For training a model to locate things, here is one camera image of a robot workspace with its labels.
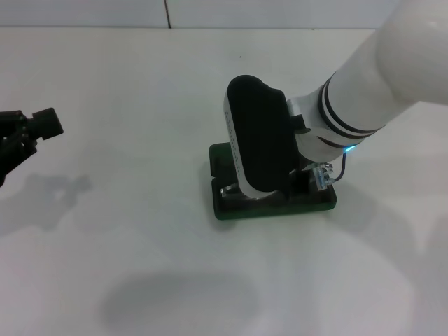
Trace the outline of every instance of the black device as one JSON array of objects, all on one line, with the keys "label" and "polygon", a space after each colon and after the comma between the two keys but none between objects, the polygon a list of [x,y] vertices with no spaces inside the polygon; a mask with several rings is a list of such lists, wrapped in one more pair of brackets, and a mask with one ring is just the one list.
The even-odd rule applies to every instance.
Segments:
[{"label": "black device", "polygon": [[0,112],[0,186],[6,175],[37,152],[37,139],[64,133],[53,108],[27,118],[21,111]]},{"label": "black device", "polygon": [[230,143],[218,143],[209,149],[217,219],[299,214],[335,207],[333,186],[317,188],[330,168],[314,165],[299,152],[295,136],[310,129],[305,127],[302,115],[289,113],[282,91],[256,77],[239,76],[228,86],[224,112]]}]

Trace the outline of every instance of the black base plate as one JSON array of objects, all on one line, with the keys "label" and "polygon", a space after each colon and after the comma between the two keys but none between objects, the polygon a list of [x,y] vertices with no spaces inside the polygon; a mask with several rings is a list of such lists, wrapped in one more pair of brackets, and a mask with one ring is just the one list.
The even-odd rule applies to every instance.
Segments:
[{"label": "black base plate", "polygon": [[331,210],[336,206],[337,197],[332,185],[320,192],[308,191],[308,174],[294,182],[289,199],[281,194],[244,201],[223,199],[221,188],[238,182],[230,143],[210,146],[209,156],[211,175],[214,177],[211,182],[213,207],[219,220],[303,214]]}]

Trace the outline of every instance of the white table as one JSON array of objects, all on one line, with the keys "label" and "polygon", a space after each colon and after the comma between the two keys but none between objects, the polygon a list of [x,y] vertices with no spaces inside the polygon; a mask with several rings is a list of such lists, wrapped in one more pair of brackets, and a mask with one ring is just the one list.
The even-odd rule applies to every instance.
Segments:
[{"label": "white table", "polygon": [[228,83],[304,95],[369,34],[1,28],[0,111],[65,133],[0,189],[0,335],[446,335],[448,108],[351,151],[333,211],[214,219]]}]

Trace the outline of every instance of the black stripe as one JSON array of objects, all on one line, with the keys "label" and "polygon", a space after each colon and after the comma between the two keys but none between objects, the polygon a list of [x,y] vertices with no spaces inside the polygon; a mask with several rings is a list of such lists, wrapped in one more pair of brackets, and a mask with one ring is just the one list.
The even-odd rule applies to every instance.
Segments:
[{"label": "black stripe", "polygon": [[355,127],[352,127],[352,126],[346,124],[344,121],[341,120],[341,118],[339,118],[337,116],[336,112],[331,107],[330,99],[328,98],[328,87],[330,86],[330,81],[331,81],[331,78],[324,85],[324,87],[326,87],[326,90],[325,90],[325,105],[326,105],[326,107],[328,109],[328,112],[329,112],[330,116],[335,120],[335,122],[338,123],[339,125],[341,125],[346,130],[349,130],[351,132],[361,133],[361,134],[369,134],[369,135],[372,134],[372,133],[375,133],[378,129],[374,129],[374,130],[371,130],[371,131],[364,131],[362,129],[357,129]]},{"label": "black stripe", "polygon": [[344,149],[344,148],[350,148],[350,147],[358,145],[358,143],[354,143],[353,145],[348,145],[348,146],[338,145],[337,143],[331,142],[331,141],[329,141],[327,139],[324,139],[324,138],[322,138],[320,136],[318,136],[318,139],[321,140],[324,144],[329,145],[330,147],[334,147],[334,148],[342,148],[342,149]]},{"label": "black stripe", "polygon": [[323,102],[322,102],[322,96],[323,96],[323,89],[325,88],[326,84],[321,88],[321,91],[319,92],[319,98],[318,98],[318,102],[317,102],[317,106],[319,109],[319,113],[321,114],[321,117],[323,119],[323,121],[325,121],[325,124],[327,124],[327,126],[329,126],[329,128],[334,132],[334,133],[338,133],[339,135],[345,137],[345,138],[349,138],[349,139],[364,139],[367,138],[368,135],[351,135],[348,134],[342,130],[340,130],[339,128],[337,128],[336,126],[333,125],[333,123],[330,121],[330,119],[328,119],[327,115],[325,114],[325,111],[323,109]]}]

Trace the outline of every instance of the white wall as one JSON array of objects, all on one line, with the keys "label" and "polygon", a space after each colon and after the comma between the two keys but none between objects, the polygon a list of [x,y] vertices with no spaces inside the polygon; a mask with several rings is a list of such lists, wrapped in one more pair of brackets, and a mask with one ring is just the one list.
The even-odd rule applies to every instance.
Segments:
[{"label": "white wall", "polygon": [[399,0],[168,0],[173,27],[377,28]]},{"label": "white wall", "polygon": [[163,0],[0,0],[0,25],[168,27]]},{"label": "white wall", "polygon": [[[376,28],[398,0],[167,0],[176,28]],[[0,25],[167,27],[164,0],[1,0]]]}]

